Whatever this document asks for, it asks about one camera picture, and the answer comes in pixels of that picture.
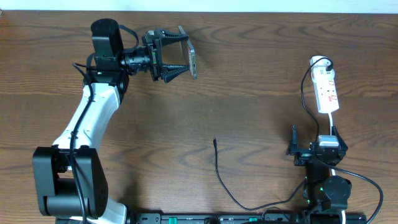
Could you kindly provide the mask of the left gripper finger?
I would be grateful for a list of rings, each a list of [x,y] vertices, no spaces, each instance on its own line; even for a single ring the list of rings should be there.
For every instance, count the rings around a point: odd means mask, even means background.
[[[168,83],[189,69],[188,65],[165,64],[160,69],[160,77],[165,83]]]
[[[174,44],[176,42],[181,42],[183,40],[189,39],[189,35],[187,34],[171,32],[165,29],[156,29],[155,35],[159,38],[161,45]]]

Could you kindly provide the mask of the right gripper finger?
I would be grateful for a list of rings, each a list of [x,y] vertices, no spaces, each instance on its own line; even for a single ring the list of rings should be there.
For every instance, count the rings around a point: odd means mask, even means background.
[[[340,157],[345,157],[346,152],[348,150],[347,144],[344,142],[343,138],[340,136],[336,126],[333,126],[333,135],[336,136],[339,143],[338,155]]]
[[[297,130],[296,130],[296,126],[293,125],[291,140],[287,147],[286,154],[290,155],[290,156],[294,156],[298,152],[299,152],[299,145],[298,145],[298,139],[297,139]]]

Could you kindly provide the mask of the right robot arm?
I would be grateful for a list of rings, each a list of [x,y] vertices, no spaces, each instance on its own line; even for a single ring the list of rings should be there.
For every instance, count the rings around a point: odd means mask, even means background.
[[[302,212],[304,223],[343,223],[341,214],[348,208],[352,184],[348,179],[331,174],[342,161],[348,147],[335,127],[330,135],[320,135],[309,147],[299,147],[296,127],[286,154],[294,156],[295,166],[306,171],[303,196],[308,208]]]

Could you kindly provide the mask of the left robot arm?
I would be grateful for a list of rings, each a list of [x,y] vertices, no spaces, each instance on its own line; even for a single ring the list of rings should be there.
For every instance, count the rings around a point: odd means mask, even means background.
[[[109,197],[98,151],[129,78],[149,72],[153,81],[170,82],[195,72],[194,48],[183,29],[156,29],[125,48],[125,27],[114,19],[92,23],[94,51],[75,68],[83,76],[81,101],[63,133],[32,156],[39,211],[57,223],[135,223],[128,207]]]

